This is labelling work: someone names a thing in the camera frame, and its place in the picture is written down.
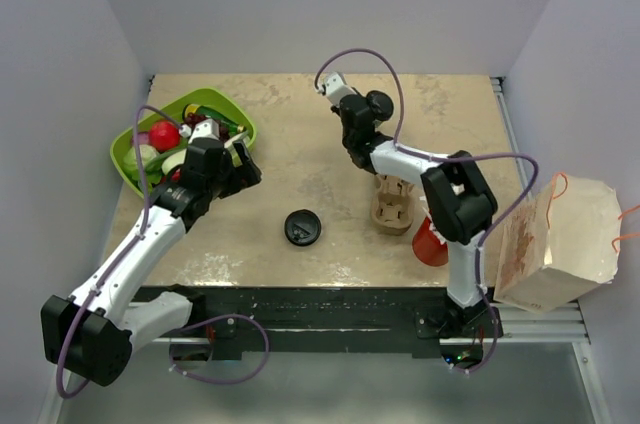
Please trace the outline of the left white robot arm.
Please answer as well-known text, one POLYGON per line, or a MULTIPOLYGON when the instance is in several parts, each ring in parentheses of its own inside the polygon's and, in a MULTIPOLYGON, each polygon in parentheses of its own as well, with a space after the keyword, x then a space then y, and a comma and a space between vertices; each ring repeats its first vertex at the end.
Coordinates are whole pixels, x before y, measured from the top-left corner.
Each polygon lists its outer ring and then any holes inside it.
POLYGON ((112 384, 131 356, 162 335, 200 334, 207 324, 201 299, 181 286, 132 308, 148 275, 204 216, 213 200, 261 180, 261 171, 241 140, 193 139, 176 182, 159 185, 125 239, 103 265, 69 296, 51 296, 41 309, 46 359, 55 364, 65 398, 65 372, 100 386, 112 384))

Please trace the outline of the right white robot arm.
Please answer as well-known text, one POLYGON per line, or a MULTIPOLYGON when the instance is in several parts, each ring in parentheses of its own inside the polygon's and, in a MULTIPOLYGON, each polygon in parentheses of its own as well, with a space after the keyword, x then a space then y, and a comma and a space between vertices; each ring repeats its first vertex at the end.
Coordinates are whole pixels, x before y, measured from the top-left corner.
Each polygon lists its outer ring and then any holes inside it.
POLYGON ((498 208, 478 165, 466 151, 428 153, 381 133, 377 124, 394 111, 382 92, 362 95, 347 88, 330 102, 341 121, 342 145, 356 167, 423 188, 431 223, 448 248, 447 296, 456 306, 446 311, 445 323, 452 334, 469 336, 481 324, 475 306, 484 296, 483 244, 498 208))

